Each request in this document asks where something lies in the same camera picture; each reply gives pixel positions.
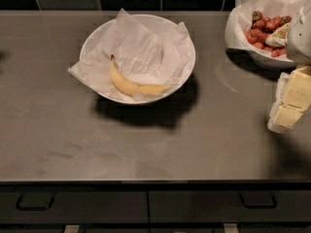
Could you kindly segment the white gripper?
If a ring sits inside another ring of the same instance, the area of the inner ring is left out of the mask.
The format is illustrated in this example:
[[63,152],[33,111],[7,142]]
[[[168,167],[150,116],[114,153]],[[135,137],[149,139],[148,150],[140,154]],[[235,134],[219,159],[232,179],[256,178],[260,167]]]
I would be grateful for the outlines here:
[[287,58],[298,65],[289,74],[282,72],[276,86],[275,101],[267,127],[286,133],[311,106],[311,0],[293,17],[286,39]]

